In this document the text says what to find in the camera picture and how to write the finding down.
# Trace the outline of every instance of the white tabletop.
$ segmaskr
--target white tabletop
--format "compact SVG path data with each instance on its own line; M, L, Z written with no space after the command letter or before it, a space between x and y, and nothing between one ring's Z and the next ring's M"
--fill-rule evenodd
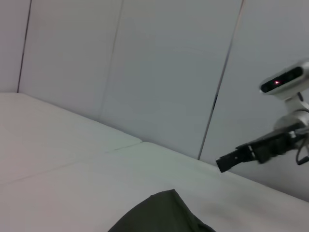
M141 140L20 93L0 93L0 184Z
M309 203L141 143L0 186L0 231L106 232L138 203L172 188L217 232L309 229Z

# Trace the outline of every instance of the panel seam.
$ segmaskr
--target panel seam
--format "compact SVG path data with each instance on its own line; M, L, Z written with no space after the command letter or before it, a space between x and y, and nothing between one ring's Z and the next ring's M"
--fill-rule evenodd
M223 69L222 69L221 76L220 76L220 79L219 79L219 83L218 83L218 87L217 87L217 90L216 90L216 94L215 94L215 97L214 97L214 100L213 100L213 103L212 103L211 112L209 114L208 122L207 122L207 125L206 125L206 129L205 129L204 137L203 137L203 140L202 140L202 144L201 144L201 147L199 149L197 160L201 159L201 155L202 155L202 152L203 152L203 148L204 148L204 144L205 144L205 141L206 141L207 133L208 133L208 130L209 130L209 126L211 124L212 115L213 115L214 108L215 108L216 103L217 103L219 91L220 91L221 84L222 84L222 81L223 81L223 77L224 77L224 74L225 74L225 70L226 70L226 67L227 67L227 64L228 64L230 53L231 53L231 50L232 50L232 47L233 47L233 42L235 40L236 32L237 32L238 27L239 27L239 22L240 22L242 13L243 13L245 2L246 2L246 0L242 0L241 1L241 5L240 5L239 13L238 13L238 16L237 16L236 24L235 24L234 29L233 29L232 38L230 40L230 44L229 44L229 47L228 47L228 50L227 50L227 54L226 54L226 57L225 57Z
M100 110L98 112L98 121L101 121L101 117L103 115L103 108L104 108L104 103L105 103L105 98L106 98L106 92L108 90L108 85L110 84L110 76L111 76L111 72L112 72L112 61L113 61L113 57L114 57L116 40L117 40L118 31L119 31L119 25L120 25L120 21L121 21L123 6L124 6L124 0L121 1L121 5L120 5L120 11L119 11L118 21L117 21L117 26L116 26L115 37L114 37L114 41L113 41L113 44L112 44L112 54L111 54L110 64L109 64L109 67L108 67L107 80L106 80L106 84L105 84L105 87L104 87L104 90L103 90L102 103L101 103L101 106L100 106Z
M25 33L25 39L24 39L23 54L22 54L22 57L21 57L20 70L19 70L19 78L18 78L18 85L17 85L17 93L19 93L21 73L22 73L22 69L23 69L23 65L24 65L24 56L25 56L25 48L26 48L26 41L27 41L27 35L28 35L28 27L29 27L29 20L30 20L30 14L31 14L31 6L32 6L32 0L30 0L29 10L28 10L28 18L27 18L26 33Z
M131 144L131 145L128 145L128 146L124 146L124 147L113 149L111 151L106 151L106 152L103 152L103 153L95 154L95 155L92 155L90 157L76 159L76 160L73 160L72 162L61 164L61 165L59 165L57 167L54 167L54 168L50 168L50 169L47 169L47 170L44 170L44 171L41 171L41 172L37 172L37 173L34 173L34 174L26 175L24 177L18 177L18 179L15 179L15 180L9 180L9 181L0 183L0 187L7 186L7 185L10 185L10 184L16 183L16 182L22 182L22 181L24 181L26 179L30 179L30 178L33 178L35 176L40 176L40 175L46 174L46 173L51 173L51 172L54 172L54 171L57 171L57 170L60 170L60 169L66 168L66 167L70 167L70 166L73 166L73 165L76 165L76 164L79 164L79 163L88 162L88 161L94 160L96 158L99 158L102 155L112 154L115 151L119 151L121 149L127 149L127 148L130 148L132 146L137 146L137 145L142 144L142 143L143 142L140 141L137 144Z

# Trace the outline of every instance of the dark green cloth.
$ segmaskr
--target dark green cloth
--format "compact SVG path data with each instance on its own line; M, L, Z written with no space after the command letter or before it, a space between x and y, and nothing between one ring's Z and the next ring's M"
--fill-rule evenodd
M125 214L109 232L214 232L195 217L173 189L152 195Z

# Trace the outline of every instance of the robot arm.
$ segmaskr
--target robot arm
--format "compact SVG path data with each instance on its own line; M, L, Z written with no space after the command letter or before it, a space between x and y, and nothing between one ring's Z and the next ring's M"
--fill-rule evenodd
M309 105L300 93L307 88L309 61L301 61L263 81L261 92L284 100L288 115L276 122L273 132L238 146L234 152L220 157L217 160L220 171L223 173L242 162L257 160L265 163L293 149L298 149L298 165L308 162L308 156L298 160L300 150L309 143Z

